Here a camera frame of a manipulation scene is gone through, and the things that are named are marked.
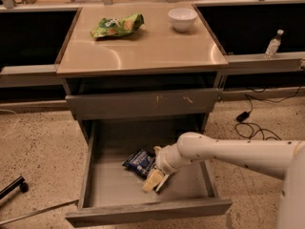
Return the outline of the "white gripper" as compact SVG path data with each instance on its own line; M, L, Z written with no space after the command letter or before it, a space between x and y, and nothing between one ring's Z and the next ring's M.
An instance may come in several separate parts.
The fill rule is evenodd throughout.
M150 171L142 187L145 192L152 191L163 180L164 174L173 174L186 165L186 159L181 156L176 144L165 147L154 146L153 149L156 155L155 166L158 170Z

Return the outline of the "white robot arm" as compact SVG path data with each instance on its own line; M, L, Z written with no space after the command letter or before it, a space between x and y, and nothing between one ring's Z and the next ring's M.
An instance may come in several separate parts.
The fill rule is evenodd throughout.
M284 181L276 229L305 228L305 141L224 140L188 132L163 148L154 148L156 158L143 185L150 192L180 168L209 159Z

